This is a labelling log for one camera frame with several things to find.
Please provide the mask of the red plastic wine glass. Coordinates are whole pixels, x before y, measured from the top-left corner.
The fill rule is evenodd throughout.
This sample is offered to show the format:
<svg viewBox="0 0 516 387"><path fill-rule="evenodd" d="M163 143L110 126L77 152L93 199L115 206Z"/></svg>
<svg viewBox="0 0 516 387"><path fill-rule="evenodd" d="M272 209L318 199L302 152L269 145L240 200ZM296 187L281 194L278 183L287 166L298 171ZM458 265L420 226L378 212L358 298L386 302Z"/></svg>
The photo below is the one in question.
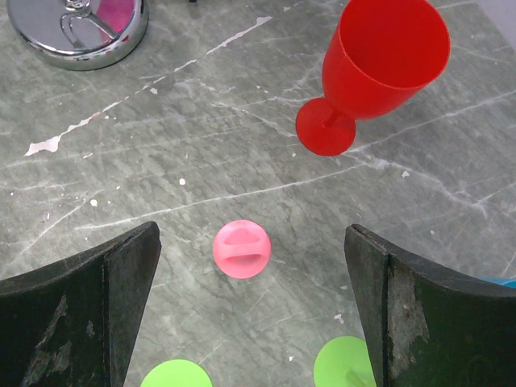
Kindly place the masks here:
<svg viewBox="0 0 516 387"><path fill-rule="evenodd" d="M347 151L356 121L388 114L445 69L451 39L428 1L350 1L322 64L323 96L298 111L301 143L320 156Z"/></svg>

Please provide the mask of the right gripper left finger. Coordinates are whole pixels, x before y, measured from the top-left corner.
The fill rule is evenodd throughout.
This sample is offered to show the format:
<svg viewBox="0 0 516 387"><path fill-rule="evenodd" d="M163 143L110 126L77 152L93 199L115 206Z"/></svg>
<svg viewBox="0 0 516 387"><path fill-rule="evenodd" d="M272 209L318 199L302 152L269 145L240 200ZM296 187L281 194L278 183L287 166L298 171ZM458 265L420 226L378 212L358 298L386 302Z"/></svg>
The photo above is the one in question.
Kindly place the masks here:
<svg viewBox="0 0 516 387"><path fill-rule="evenodd" d="M122 386L160 258L143 223L1 282L3 386Z"/></svg>

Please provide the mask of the chrome wine glass rack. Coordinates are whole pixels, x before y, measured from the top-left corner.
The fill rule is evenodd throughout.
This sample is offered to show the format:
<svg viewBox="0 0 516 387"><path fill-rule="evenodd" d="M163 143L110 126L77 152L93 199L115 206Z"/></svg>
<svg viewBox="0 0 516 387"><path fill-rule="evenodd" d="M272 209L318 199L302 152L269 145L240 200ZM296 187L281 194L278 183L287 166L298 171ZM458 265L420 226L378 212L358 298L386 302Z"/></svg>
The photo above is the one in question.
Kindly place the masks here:
<svg viewBox="0 0 516 387"><path fill-rule="evenodd" d="M25 46L50 65L102 69L124 59L148 27L144 0L8 0L10 23Z"/></svg>

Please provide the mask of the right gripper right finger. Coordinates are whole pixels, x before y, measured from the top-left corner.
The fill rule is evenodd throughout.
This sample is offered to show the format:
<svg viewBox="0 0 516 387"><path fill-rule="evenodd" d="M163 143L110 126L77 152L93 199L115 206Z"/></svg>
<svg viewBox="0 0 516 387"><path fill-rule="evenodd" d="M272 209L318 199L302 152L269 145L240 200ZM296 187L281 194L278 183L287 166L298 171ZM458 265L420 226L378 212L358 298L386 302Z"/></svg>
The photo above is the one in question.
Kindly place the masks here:
<svg viewBox="0 0 516 387"><path fill-rule="evenodd" d="M344 252L378 386L513 386L515 290L408 252L359 224Z"/></svg>

